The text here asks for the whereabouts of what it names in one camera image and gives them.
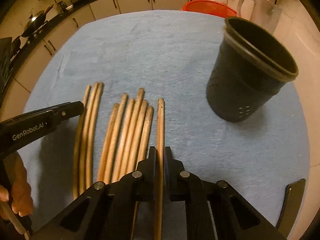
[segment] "silver screw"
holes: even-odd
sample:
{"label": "silver screw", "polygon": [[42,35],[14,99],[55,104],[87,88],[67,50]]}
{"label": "silver screw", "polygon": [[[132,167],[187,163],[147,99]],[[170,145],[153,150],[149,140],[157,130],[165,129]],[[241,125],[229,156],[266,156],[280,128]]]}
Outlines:
{"label": "silver screw", "polygon": [[95,184],[93,184],[93,187],[95,189],[102,189],[104,187],[104,183],[102,181],[97,181]]}
{"label": "silver screw", "polygon": [[180,172],[180,176],[183,177],[183,178],[187,178],[187,177],[190,176],[190,173],[187,172],[187,171],[182,171],[182,172]]}
{"label": "silver screw", "polygon": [[217,182],[217,184],[218,184],[219,187],[222,187],[222,188],[228,187],[228,183],[226,181],[224,181],[224,180],[219,180]]}
{"label": "silver screw", "polygon": [[141,171],[134,171],[132,173],[132,177],[134,177],[134,178],[140,178],[141,176],[142,176]]}

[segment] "table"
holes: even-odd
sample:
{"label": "table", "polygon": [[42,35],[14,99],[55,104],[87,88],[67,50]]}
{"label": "table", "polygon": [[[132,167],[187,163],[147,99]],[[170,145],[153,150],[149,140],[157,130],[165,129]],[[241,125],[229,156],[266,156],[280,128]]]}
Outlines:
{"label": "table", "polygon": [[[87,84],[104,82],[94,143],[96,177],[112,106],[144,87],[155,108],[150,146],[156,145],[157,98],[165,100],[165,145],[203,180],[228,181],[273,225],[287,184],[308,179],[309,144],[293,83],[248,120],[219,118],[205,87],[219,52],[224,20],[182,11],[117,15],[83,26],[59,50],[37,82],[25,112],[82,100]],[[19,151],[28,170],[38,230],[72,201],[72,155],[78,117]],[[148,205],[141,205],[137,239]],[[183,203],[164,204],[163,239],[186,239]]]}

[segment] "wok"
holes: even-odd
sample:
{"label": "wok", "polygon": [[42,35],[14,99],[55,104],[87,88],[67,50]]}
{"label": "wok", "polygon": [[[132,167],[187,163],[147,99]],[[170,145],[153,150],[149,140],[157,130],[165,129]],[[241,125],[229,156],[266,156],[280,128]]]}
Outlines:
{"label": "wok", "polygon": [[34,33],[45,21],[46,14],[53,8],[53,5],[49,5],[45,11],[39,11],[36,15],[32,15],[29,17],[29,21],[24,28],[24,32],[21,35],[26,38],[29,37],[32,33]]}

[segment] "dark plastic container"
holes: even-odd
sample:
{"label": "dark plastic container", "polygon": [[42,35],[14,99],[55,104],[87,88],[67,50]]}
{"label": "dark plastic container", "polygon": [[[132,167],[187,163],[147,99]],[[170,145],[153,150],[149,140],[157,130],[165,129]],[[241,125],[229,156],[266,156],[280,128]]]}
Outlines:
{"label": "dark plastic container", "polygon": [[224,39],[207,84],[207,99],[221,118],[248,118],[298,75],[287,49],[260,26],[225,19]]}

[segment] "black countertop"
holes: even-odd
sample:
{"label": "black countertop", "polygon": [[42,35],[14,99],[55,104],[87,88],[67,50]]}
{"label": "black countertop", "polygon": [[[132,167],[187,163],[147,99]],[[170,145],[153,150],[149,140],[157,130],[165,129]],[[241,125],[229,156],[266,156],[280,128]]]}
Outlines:
{"label": "black countertop", "polygon": [[29,38],[28,42],[21,48],[19,53],[14,57],[10,64],[10,76],[5,84],[4,91],[1,95],[0,102],[3,101],[3,98],[13,80],[16,73],[24,63],[24,61],[27,59],[27,57],[30,55],[30,53],[34,50],[34,48],[43,40],[43,38],[48,35],[56,26],[58,26],[63,20],[68,18],[71,14],[82,8],[83,6],[92,3],[96,0],[82,0],[77,5],[74,5],[71,10],[68,12],[64,12],[63,14],[58,14],[54,18],[52,18],[50,21],[48,21],[45,25],[43,25],[39,31],[37,32],[37,36],[33,38]]}

